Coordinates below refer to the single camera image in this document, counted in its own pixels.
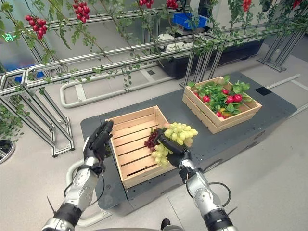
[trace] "cable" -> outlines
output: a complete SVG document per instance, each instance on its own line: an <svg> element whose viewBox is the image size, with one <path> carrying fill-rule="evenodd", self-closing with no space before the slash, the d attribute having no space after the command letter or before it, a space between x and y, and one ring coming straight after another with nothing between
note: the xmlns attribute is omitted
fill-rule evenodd
<svg viewBox="0 0 308 231"><path fill-rule="evenodd" d="M72 184L73 184L73 182L70 182L70 184L64 189L64 191L63 191L64 197L66 197L66 190L68 190L68 188L71 187Z"/></svg>
<svg viewBox="0 0 308 231"><path fill-rule="evenodd" d="M185 186L186 186L186 190L187 190L189 196L190 196L191 198L193 198L192 195L191 195L191 193L190 193L190 191L189 191L189 189L188 189L187 181L188 181L188 174L187 174L187 177L186 177L186 180L185 180Z"/></svg>
<svg viewBox="0 0 308 231"><path fill-rule="evenodd" d="M212 184L222 185L222 186L224 186L224 187L228 190L229 197L228 197L226 203L224 203L224 204L222 205L223 207L226 207L226 206L229 204L230 200L231 200L231 190L230 190L230 189L228 188L228 186L225 185L224 183L220 183L220 182L211 182L211 183L209 183L209 185L212 185Z"/></svg>
<svg viewBox="0 0 308 231"><path fill-rule="evenodd" d="M101 193L101 195L97 198L97 200L96 200L96 201L94 201L92 204L90 204L88 207L90 207L90 206L94 205L94 204L95 204L96 202L98 202L98 201L99 201L99 199L102 197L102 195L103 195L103 193L104 193L104 191L105 191L105 179L104 179L103 173L102 173L102 179L103 179L103 184L104 184L104 186L103 186L103 190L102 190L102 193Z"/></svg>

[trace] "blue bin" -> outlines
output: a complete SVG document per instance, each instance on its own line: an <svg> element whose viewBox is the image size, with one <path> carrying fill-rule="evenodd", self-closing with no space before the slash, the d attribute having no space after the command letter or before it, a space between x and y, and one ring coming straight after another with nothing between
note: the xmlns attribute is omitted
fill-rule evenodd
<svg viewBox="0 0 308 231"><path fill-rule="evenodd" d="M191 27L188 25L188 22L186 20L189 20L189 18L184 13L177 13L173 17L173 22L183 26L185 29L191 29ZM199 25L196 28L205 27L207 18L199 15Z"/></svg>

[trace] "green exit sign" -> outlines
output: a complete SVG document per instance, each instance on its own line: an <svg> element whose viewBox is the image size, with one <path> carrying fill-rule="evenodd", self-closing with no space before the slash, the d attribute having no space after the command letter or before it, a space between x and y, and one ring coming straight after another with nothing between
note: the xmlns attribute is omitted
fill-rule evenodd
<svg viewBox="0 0 308 231"><path fill-rule="evenodd" d="M6 42L14 42L16 35L12 36L10 33L6 33L6 34L2 35L2 37L4 38L4 41L6 41Z"/></svg>

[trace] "stem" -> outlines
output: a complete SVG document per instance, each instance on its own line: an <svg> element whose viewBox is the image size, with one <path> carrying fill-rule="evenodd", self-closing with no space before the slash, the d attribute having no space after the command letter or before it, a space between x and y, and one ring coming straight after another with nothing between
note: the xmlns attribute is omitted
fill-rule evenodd
<svg viewBox="0 0 308 231"><path fill-rule="evenodd" d="M52 2L51 0L47 0L47 1L58 11L58 13L59 13L59 14L60 14L71 26L74 26L75 29L76 29L77 31L79 31L79 32L81 32L81 33L83 34L84 37L87 37L89 40L91 40L91 42L92 42L93 44L95 44L95 45L98 47L98 49L101 50L101 52L104 54L104 57L105 57L105 58L107 58L110 62L112 62L112 61L109 59L109 57L107 57L105 51L97 44L97 42L96 42L94 39L89 38L89 36L88 36L83 30L79 30L77 26L73 25L73 24L69 21L69 19L68 19L67 17L65 17L65 15L61 12L61 10L59 10L58 7L55 6L55 5L53 4L53 2Z"/></svg>

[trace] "grape bunch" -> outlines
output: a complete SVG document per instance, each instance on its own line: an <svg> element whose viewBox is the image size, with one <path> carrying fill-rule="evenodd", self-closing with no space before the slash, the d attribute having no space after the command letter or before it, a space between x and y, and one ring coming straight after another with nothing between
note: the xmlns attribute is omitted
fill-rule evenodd
<svg viewBox="0 0 308 231"><path fill-rule="evenodd" d="M179 7L179 5L177 4L177 0L167 0L166 1L166 6L167 7L172 7L174 10Z"/></svg>
<svg viewBox="0 0 308 231"><path fill-rule="evenodd" d="M243 0L243 9L245 12L248 11L250 5L251 5L251 0Z"/></svg>
<svg viewBox="0 0 308 231"><path fill-rule="evenodd" d="M155 145L151 156L155 158L155 163L162 167L167 167L169 165L167 160L168 153L172 154L173 152L160 143L159 145Z"/></svg>
<svg viewBox="0 0 308 231"><path fill-rule="evenodd" d="M144 142L144 146L147 146L151 150L151 152L155 151L154 147L155 147L155 145L158 144L157 142L155 142L155 137L158 134L157 130L158 130L158 128L155 128L155 130L151 129L151 134L150 134L149 139Z"/></svg>
<svg viewBox="0 0 308 231"><path fill-rule="evenodd" d="M186 124L174 122L173 124L164 124L164 127L167 128L165 136L176 141L179 145L185 144L187 147L191 147L192 137L198 134L196 129Z"/></svg>
<svg viewBox="0 0 308 231"><path fill-rule="evenodd" d="M46 21L37 17L31 17L27 15L25 19L28 21L29 25L36 32L38 40L42 40L43 36L46 34L47 27L45 26Z"/></svg>
<svg viewBox="0 0 308 231"><path fill-rule="evenodd" d="M139 0L139 5L143 6L146 5L147 8L151 8L154 0Z"/></svg>
<svg viewBox="0 0 308 231"><path fill-rule="evenodd" d="M77 19L85 23L89 19L90 8L85 1L79 2L79 0L74 0L74 3L73 8L75 9Z"/></svg>

